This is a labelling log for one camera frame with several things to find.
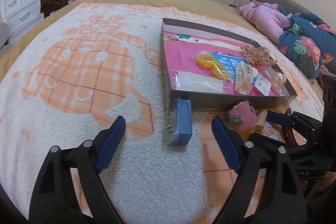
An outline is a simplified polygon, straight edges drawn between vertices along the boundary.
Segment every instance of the box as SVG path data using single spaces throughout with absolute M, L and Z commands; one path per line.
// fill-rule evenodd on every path
M 251 88 L 250 95 L 241 95 L 234 92 L 234 83 L 221 84 L 221 80 L 211 77 L 195 62 L 195 54 L 206 50 L 229 55 L 230 58 L 227 59 L 232 59 L 231 63 L 234 66 L 237 62 L 235 59 L 239 61 L 239 58 L 243 57 L 241 46 L 260 47 L 256 41 L 249 38 L 198 23 L 164 18 L 161 40 L 167 113 L 174 107 L 174 99 L 177 97 L 190 100 L 192 110 L 227 111 L 245 100 L 255 109 L 268 109 L 289 104 L 297 96 L 288 80 L 281 87 L 282 96 L 273 90 L 269 96 L 264 96 L 254 87 Z M 271 75 L 274 71 L 282 73 L 278 65 L 268 68 L 259 66 L 257 69 L 263 75 Z

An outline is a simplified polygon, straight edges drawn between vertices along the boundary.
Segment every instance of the blanket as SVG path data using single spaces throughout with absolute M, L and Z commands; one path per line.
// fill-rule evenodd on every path
M 194 113 L 186 148 L 163 144 L 163 17 L 222 28 L 268 47 L 298 93 L 290 107 L 322 118 L 306 79 L 259 33 L 176 8 L 83 3 L 41 32 L 0 84 L 0 182 L 24 216 L 50 147 L 76 147 L 121 114 L 126 137 L 100 177 L 126 221 L 214 220 L 236 179 L 211 132 L 212 118 L 221 113 Z M 78 175 L 73 177 L 81 209 L 90 214 Z M 260 191 L 261 177 L 248 214 Z
M 305 74 L 317 78 L 320 66 L 336 73 L 336 35 L 322 19 L 310 13 L 290 16 L 290 24 L 280 36 L 279 50 Z
M 308 79 L 336 73 L 336 32 L 311 13 L 288 14 L 281 5 L 250 2 L 239 14 L 266 35 Z

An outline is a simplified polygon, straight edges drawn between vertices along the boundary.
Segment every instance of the red flower print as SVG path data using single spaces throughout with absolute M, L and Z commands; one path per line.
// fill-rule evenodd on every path
M 319 27 L 327 32 L 336 34 L 336 31 L 332 29 L 327 23 L 321 23 L 319 24 Z
M 287 46 L 284 46 L 283 48 L 280 48 L 279 51 L 280 51 L 282 54 L 285 54 L 286 51 L 287 51 Z
M 316 47 L 316 46 L 315 47 L 310 47 L 307 51 L 307 55 L 313 57 L 313 63 L 315 65 L 318 65 L 320 63 L 321 52 L 320 52 L 320 49 L 318 47 Z
M 313 40 L 309 37 L 301 37 L 301 40 L 302 40 L 302 46 L 304 47 L 309 47 L 312 44 L 315 46 Z
M 325 60 L 326 64 L 331 62 L 333 59 L 334 59 L 334 57 L 332 57 L 330 53 L 324 54 L 324 60 Z

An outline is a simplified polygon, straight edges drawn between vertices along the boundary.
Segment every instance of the floral blanket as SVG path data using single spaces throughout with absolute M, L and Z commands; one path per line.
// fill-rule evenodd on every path
M 322 66 L 336 73 L 336 32 L 322 19 L 298 13 L 290 17 L 290 25 L 284 29 L 288 32 L 280 36 L 279 50 L 308 79 L 317 78 Z

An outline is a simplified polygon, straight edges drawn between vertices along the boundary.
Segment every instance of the door handle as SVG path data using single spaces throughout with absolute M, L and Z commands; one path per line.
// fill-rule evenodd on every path
M 28 11 L 25 15 L 20 16 L 19 19 L 20 19 L 21 21 L 25 21 L 25 20 L 28 18 L 29 14 L 30 14 L 30 11 Z
M 14 0 L 14 1 L 11 2 L 10 4 L 8 4 L 8 7 L 9 7 L 9 8 L 12 8 L 12 7 L 15 5 L 15 3 L 16 3 L 16 0 Z

